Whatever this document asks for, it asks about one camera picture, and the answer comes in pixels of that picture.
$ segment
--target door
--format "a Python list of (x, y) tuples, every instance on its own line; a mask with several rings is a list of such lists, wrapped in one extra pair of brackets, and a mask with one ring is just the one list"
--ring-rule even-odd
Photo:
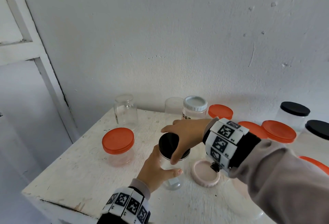
[(0, 223), (50, 223), (22, 195), (79, 138), (25, 0), (0, 0)]

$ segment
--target beige lid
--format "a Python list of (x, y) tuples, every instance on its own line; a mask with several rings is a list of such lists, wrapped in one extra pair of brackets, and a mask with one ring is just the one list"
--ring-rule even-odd
[(211, 162), (199, 160), (193, 164), (191, 169), (193, 180), (206, 188), (215, 186), (220, 180), (220, 173), (215, 172), (210, 166)]

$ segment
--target table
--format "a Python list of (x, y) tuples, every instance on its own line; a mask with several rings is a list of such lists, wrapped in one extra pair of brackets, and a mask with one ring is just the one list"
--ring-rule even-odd
[[(160, 130), (180, 115), (138, 110), (135, 134), (135, 158), (121, 168), (111, 167), (101, 141), (105, 133), (117, 127), (113, 109), (95, 123), (76, 143), (45, 169), (23, 194), (52, 224), (95, 224), (112, 192), (128, 186), (142, 168), (162, 133)], [(185, 185), (178, 191), (159, 188), (150, 199), (151, 218), (156, 224), (274, 223), (266, 215), (246, 220), (234, 214), (225, 203), (218, 185), (203, 188), (191, 178), (194, 161), (205, 158), (204, 144), (191, 149), (184, 173)]]

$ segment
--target white wooden frame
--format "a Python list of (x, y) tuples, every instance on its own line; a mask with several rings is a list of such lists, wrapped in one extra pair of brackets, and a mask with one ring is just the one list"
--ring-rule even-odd
[(0, 65), (34, 59), (63, 124), (72, 142), (75, 142), (80, 135), (27, 4), (25, 0), (7, 0), (7, 3), (23, 35), (23, 41), (0, 45)]

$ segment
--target light blue lid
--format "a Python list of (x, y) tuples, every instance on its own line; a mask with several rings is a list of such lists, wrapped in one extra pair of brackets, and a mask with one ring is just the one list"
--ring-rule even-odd
[(207, 109), (207, 101), (199, 96), (188, 96), (184, 99), (183, 105), (188, 110), (203, 111)]

